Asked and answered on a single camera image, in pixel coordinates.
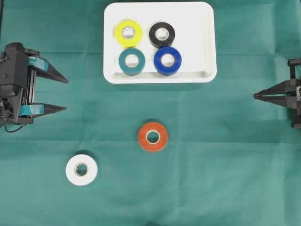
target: green cloth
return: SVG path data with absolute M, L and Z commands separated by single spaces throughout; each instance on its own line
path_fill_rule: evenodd
M 0 48 L 39 50 L 70 83 L 38 78 L 35 102 L 68 110 L 0 131 L 0 225 L 300 225 L 301 130 L 285 108 L 253 99 L 287 80 L 287 60 L 301 57 L 300 1 L 207 2 L 212 82 L 114 85 L 103 76 L 111 1 L 4 0 Z M 137 141 L 147 121 L 168 130 L 158 153 Z M 78 153 L 99 168 L 83 187 L 65 175 Z

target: plastic tray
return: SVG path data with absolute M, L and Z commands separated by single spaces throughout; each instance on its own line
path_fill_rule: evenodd
M 114 29 L 125 19 L 135 20 L 143 30 L 136 48 L 143 52 L 146 63 L 135 76 L 124 74 L 118 64 L 124 49 L 115 39 Z M 182 56 L 180 69 L 170 76 L 157 73 L 153 63 L 158 49 L 150 43 L 149 29 L 157 22 L 173 26 L 172 47 Z M 214 13 L 205 2 L 112 3 L 105 9 L 103 29 L 103 74 L 111 83 L 209 82 L 216 76 Z

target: black cable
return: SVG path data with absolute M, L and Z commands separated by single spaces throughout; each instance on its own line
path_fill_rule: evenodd
M 17 132 L 17 131 L 19 131 L 20 129 L 22 129 L 22 128 L 23 128 L 23 126 L 20 126 L 20 127 L 19 127 L 19 128 L 17 128 L 16 130 L 9 131 L 9 130 L 8 130 L 8 126 L 7 126 L 7 124 L 6 124 L 6 123 L 4 124 L 4 127 L 5 127 L 5 131 L 6 131 L 7 133 L 14 133 L 14 132 Z
M 16 130 L 9 131 L 9 130 L 8 130 L 8 125 L 7 125 L 6 121 L 4 121 L 4 119 L 3 119 L 2 117 L 0 117 L 0 119 L 2 119 L 2 121 L 4 122 L 4 128 L 5 128 L 5 131 L 6 131 L 7 133 L 15 133 L 15 132 L 17 132 L 17 131 L 19 131 L 20 129 L 23 128 L 23 126 L 20 126 L 20 127 L 17 128 Z

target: tape roll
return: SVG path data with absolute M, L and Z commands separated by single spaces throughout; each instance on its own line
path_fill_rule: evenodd
M 164 56 L 171 56 L 174 62 L 170 66 L 165 66 L 162 63 Z M 182 63 L 182 57 L 178 50 L 172 47 L 163 47 L 159 49 L 154 56 L 154 65 L 157 71 L 163 75 L 172 75 L 178 71 Z
M 80 165 L 84 165 L 87 168 L 87 172 L 84 175 L 80 175 L 77 172 Z M 66 166 L 66 176 L 68 180 L 78 186 L 90 184 L 96 178 L 97 171 L 98 168 L 94 159 L 85 154 L 73 156 Z
M 44 114 L 44 105 L 21 105 L 19 116 Z
M 151 132 L 158 133 L 158 141 L 155 143 L 151 143 L 147 136 Z M 139 131 L 138 140 L 140 145 L 146 150 L 150 152 L 157 152 L 160 151 L 163 147 L 165 147 L 167 140 L 168 140 L 168 134 L 167 130 L 164 126 L 157 122 L 149 122 L 146 123 Z
M 124 48 L 136 47 L 142 39 L 142 29 L 133 20 L 122 21 L 115 29 L 115 37 Z
M 149 32 L 150 42 L 156 48 L 171 46 L 174 42 L 174 28 L 165 22 L 154 24 Z
M 132 57 L 136 61 L 127 64 L 127 58 Z M 119 56 L 119 66 L 124 74 L 136 75 L 142 72 L 145 65 L 145 57 L 143 53 L 136 48 L 128 48 L 124 50 Z

